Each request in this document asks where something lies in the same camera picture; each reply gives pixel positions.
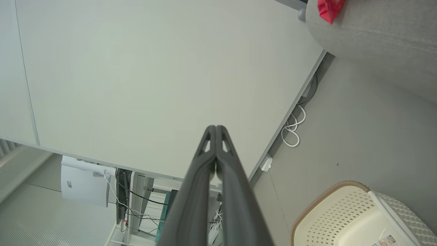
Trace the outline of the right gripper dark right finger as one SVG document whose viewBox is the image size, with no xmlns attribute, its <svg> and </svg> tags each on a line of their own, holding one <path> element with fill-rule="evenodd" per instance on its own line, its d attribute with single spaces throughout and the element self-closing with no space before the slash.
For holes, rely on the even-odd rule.
<svg viewBox="0 0 437 246">
<path fill-rule="evenodd" d="M 250 187 L 228 130 L 216 127 L 216 157 L 223 181 L 224 245 L 273 246 L 274 242 Z"/>
</svg>

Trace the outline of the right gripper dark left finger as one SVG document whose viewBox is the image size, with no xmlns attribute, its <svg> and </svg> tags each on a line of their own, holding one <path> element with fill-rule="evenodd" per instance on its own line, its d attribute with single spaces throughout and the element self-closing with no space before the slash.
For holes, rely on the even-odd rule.
<svg viewBox="0 0 437 246">
<path fill-rule="evenodd" d="M 216 126 L 206 128 L 171 206 L 158 246 L 206 246 L 210 181 L 216 166 Z"/>
</svg>

